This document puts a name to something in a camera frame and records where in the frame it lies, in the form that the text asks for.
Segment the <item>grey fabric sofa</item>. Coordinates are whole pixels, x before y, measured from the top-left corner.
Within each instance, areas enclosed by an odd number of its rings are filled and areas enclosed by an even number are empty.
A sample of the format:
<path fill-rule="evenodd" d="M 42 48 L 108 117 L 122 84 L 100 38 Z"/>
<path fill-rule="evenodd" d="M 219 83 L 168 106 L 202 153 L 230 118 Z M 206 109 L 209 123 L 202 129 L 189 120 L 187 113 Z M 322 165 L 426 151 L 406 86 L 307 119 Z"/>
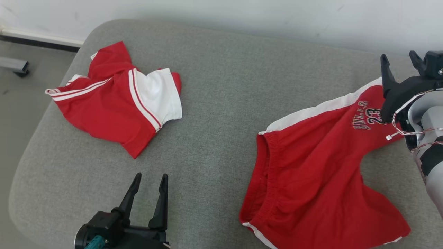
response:
<path fill-rule="evenodd" d="M 173 249 L 270 249 L 239 220 L 257 135 L 381 76 L 381 52 L 118 19 L 90 33 L 55 85 L 87 75 L 91 56 L 118 41 L 142 72 L 180 74 L 182 118 L 167 121 L 133 159 L 119 143 L 68 123 L 51 100 L 20 158 L 8 207 L 14 227 L 45 249 L 73 249 L 81 225 L 119 205 L 138 172 L 131 223 L 148 224 L 168 174 Z"/>

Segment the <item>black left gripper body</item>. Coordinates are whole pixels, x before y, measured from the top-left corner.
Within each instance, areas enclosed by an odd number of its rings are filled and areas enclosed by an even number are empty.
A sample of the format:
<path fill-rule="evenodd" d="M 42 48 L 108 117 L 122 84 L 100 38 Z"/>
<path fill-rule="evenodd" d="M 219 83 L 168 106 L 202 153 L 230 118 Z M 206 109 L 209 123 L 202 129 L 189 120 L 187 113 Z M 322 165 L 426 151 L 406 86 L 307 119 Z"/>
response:
<path fill-rule="evenodd" d="M 75 249 L 171 249 L 166 241 L 167 217 L 155 215 L 148 227 L 125 224 L 120 211 L 98 211 L 77 232 Z"/>

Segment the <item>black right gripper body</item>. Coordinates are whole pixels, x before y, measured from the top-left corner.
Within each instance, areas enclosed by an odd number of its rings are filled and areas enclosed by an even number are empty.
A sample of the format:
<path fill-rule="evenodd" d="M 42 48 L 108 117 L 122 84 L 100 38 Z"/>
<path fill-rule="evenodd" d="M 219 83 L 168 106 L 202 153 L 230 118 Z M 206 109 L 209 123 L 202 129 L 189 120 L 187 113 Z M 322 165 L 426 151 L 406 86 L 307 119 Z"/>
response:
<path fill-rule="evenodd" d="M 426 52 L 426 75 L 409 77 L 389 91 L 381 108 L 383 123 L 391 123 L 394 112 L 413 96 L 443 88 L 443 51 Z"/>

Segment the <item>grey metal bar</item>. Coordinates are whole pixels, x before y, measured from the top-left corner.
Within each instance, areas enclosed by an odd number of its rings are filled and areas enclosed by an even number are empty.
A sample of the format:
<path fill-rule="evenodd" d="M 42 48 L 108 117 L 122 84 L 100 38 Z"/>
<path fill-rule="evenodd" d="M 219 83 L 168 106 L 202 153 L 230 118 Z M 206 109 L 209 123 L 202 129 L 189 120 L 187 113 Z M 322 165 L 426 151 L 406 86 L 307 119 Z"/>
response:
<path fill-rule="evenodd" d="M 28 61 L 8 57 L 0 57 L 0 68 L 10 70 L 20 78 L 24 78 L 29 75 L 28 67 Z"/>

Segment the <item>red shorts with white stripe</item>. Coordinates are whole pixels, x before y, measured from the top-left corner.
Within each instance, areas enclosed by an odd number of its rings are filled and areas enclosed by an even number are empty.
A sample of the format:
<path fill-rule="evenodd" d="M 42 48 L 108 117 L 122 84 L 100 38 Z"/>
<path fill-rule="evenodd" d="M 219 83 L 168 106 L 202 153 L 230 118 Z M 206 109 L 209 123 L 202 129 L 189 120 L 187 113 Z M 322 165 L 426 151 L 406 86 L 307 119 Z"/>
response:
<path fill-rule="evenodd" d="M 271 249 L 370 249 L 411 229 L 365 186 L 363 157 L 400 140 L 381 119 L 382 80 L 294 112 L 257 136 L 257 159 L 239 220 Z"/>

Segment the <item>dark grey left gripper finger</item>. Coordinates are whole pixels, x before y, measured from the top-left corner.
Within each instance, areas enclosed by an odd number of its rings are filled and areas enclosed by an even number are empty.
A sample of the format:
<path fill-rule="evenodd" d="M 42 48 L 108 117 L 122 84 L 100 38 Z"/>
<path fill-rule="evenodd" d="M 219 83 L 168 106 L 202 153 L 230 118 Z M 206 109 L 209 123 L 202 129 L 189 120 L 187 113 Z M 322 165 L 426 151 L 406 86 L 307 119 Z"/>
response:
<path fill-rule="evenodd" d="M 149 221 L 151 230 L 166 231 L 168 228 L 168 175 L 163 174 L 159 185 L 159 197 L 153 217 Z"/>
<path fill-rule="evenodd" d="M 142 173 L 138 172 L 128 188 L 123 200 L 118 207 L 112 209 L 112 212 L 117 212 L 120 215 L 121 224 L 123 227 L 129 227 L 131 224 L 130 214 L 135 195 L 138 193 Z"/>

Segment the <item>red white jersey shirt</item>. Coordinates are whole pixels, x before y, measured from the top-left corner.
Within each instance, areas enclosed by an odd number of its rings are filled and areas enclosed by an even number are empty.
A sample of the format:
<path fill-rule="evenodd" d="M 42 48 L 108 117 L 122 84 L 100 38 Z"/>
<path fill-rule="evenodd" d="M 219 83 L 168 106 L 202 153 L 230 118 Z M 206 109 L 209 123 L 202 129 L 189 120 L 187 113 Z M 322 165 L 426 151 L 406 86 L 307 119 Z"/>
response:
<path fill-rule="evenodd" d="M 87 76 L 76 74 L 45 93 L 74 127 L 137 158 L 165 123 L 182 118 L 181 88 L 179 73 L 169 68 L 139 71 L 119 41 L 91 56 Z"/>

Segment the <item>white black baseboard strip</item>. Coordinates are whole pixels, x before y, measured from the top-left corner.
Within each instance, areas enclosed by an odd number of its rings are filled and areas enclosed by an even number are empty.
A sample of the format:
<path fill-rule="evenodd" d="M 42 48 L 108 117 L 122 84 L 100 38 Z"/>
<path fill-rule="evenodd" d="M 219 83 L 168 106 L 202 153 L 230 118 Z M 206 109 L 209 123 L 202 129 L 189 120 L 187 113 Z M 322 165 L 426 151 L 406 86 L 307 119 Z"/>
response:
<path fill-rule="evenodd" d="M 83 40 L 58 37 L 53 35 L 44 35 L 30 33 L 27 31 L 11 28 L 0 28 L 0 40 L 15 44 L 29 45 L 33 47 L 42 47 L 57 49 L 64 52 L 78 52 L 84 44 Z"/>

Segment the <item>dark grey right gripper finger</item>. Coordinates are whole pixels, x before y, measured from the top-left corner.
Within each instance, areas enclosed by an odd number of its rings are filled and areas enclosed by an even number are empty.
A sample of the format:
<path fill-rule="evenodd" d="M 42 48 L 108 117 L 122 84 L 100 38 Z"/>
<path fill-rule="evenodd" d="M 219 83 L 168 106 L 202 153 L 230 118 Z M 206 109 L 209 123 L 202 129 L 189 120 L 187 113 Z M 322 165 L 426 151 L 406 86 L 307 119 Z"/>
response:
<path fill-rule="evenodd" d="M 383 97 L 386 98 L 389 91 L 397 86 L 392 71 L 390 69 L 390 63 L 386 54 L 381 55 L 381 78 L 383 87 Z"/>
<path fill-rule="evenodd" d="M 424 59 L 422 59 L 415 51 L 410 51 L 409 57 L 411 59 L 412 65 L 419 72 L 419 75 L 425 76 L 427 69 L 427 57 L 425 56 Z"/>

